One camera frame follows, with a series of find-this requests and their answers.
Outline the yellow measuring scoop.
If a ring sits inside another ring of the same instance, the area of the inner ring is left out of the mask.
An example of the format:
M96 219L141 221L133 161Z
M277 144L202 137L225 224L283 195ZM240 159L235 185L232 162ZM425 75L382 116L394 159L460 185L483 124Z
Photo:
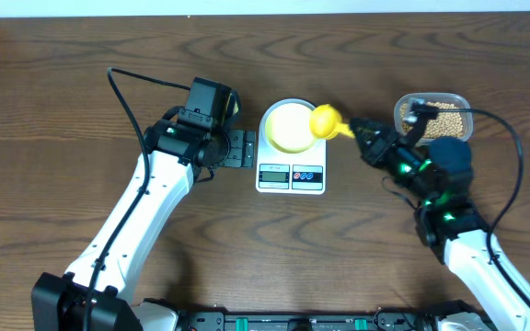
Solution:
M340 113L330 104L318 106L311 112L309 129L317 139L331 140L337 135L354 138L349 125L342 121Z

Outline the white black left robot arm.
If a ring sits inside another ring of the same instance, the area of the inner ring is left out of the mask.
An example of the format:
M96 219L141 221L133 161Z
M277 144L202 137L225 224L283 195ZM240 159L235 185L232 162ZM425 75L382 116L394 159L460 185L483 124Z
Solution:
M133 305L144 262L203 170L250 168L255 134L234 129L238 93L195 78L183 106L136 134L132 179L86 250L62 276L44 273L31 292L37 330L174 330L179 316L161 300Z

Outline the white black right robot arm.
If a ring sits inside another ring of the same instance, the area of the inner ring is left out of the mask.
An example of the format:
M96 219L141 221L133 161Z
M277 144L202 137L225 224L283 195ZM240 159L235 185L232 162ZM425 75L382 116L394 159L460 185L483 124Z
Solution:
M414 218L420 240L469 288L496 328L530 330L530 284L468 193L469 145L441 137L419 152L409 137L380 121L353 119L349 127L364 162L385 170L418 198Z

